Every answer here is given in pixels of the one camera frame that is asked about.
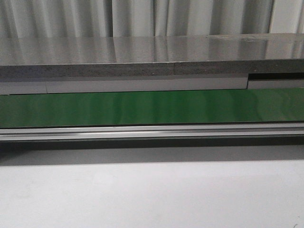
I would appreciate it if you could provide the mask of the green conveyor belt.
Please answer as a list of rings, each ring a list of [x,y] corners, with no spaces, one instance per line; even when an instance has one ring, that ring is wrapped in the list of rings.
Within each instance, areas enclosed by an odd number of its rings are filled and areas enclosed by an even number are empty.
[[[3,95],[1,128],[303,121],[304,90]]]

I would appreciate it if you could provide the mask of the aluminium conveyor side rail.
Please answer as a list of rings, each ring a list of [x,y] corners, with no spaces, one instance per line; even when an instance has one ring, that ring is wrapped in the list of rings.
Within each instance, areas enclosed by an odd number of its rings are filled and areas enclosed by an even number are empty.
[[[303,123],[178,124],[1,129],[2,142],[225,136],[299,136]]]

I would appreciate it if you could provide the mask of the white pleated curtain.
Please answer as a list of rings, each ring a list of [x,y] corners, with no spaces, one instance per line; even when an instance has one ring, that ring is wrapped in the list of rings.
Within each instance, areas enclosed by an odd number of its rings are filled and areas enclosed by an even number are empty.
[[[3,0],[0,3],[3,38],[303,31],[301,0]]]

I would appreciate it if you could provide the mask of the grey stone countertop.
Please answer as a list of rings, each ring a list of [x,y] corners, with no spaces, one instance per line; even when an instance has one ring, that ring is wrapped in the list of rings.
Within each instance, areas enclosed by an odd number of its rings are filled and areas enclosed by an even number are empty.
[[[300,73],[303,34],[3,38],[0,80]]]

